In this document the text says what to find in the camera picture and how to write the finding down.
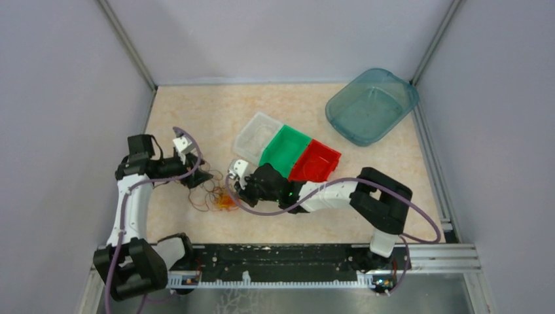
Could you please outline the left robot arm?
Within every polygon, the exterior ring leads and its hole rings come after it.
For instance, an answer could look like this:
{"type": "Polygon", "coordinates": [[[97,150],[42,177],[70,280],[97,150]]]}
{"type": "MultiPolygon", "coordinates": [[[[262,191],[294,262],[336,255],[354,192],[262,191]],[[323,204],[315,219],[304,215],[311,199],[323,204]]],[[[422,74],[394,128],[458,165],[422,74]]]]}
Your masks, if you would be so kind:
{"type": "Polygon", "coordinates": [[[177,182],[192,189],[212,179],[195,139],[175,128],[173,154],[166,157],[151,134],[127,139],[128,154],[115,171],[118,205],[111,234],[94,252],[93,265],[105,283],[105,293],[120,302],[166,288],[173,266],[191,269],[196,253],[186,233],[147,241],[147,212],[156,184],[177,182]]]}

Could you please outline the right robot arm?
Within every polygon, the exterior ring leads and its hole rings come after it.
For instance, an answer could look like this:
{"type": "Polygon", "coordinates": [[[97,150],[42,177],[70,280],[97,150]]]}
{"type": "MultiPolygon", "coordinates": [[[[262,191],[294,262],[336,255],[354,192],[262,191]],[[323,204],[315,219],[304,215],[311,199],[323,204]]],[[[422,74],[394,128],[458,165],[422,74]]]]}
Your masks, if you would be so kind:
{"type": "Polygon", "coordinates": [[[368,260],[377,270],[394,261],[393,248],[404,232],[412,190],[388,175],[364,167],[356,177],[329,182],[290,181],[270,164],[253,169],[245,160],[234,160],[226,185],[234,199],[251,211],[261,201],[274,202],[275,214],[312,213],[324,209],[353,209],[374,227],[368,260]]]}

